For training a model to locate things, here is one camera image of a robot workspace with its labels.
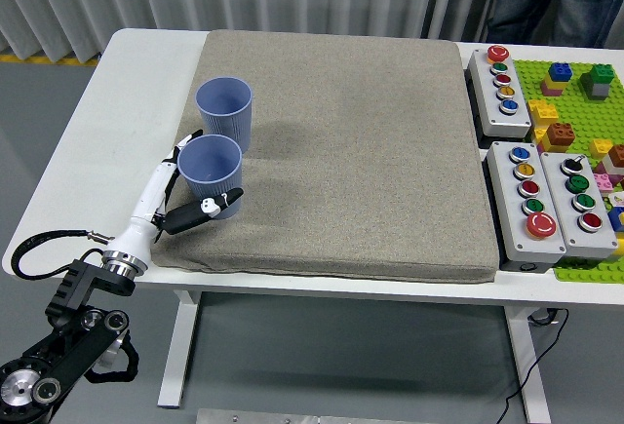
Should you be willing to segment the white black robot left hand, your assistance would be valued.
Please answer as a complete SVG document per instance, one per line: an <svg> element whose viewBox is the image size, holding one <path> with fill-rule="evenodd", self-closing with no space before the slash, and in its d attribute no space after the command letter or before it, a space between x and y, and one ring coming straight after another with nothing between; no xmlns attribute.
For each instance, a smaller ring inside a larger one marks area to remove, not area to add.
<svg viewBox="0 0 624 424"><path fill-rule="evenodd" d="M239 144L228 136L198 130L183 138L148 180L126 230L108 243L103 267L129 278L140 276L151 263L151 246L162 231L174 235L233 215L243 195L242 160ZM179 176L194 199L167 211Z"/></svg>

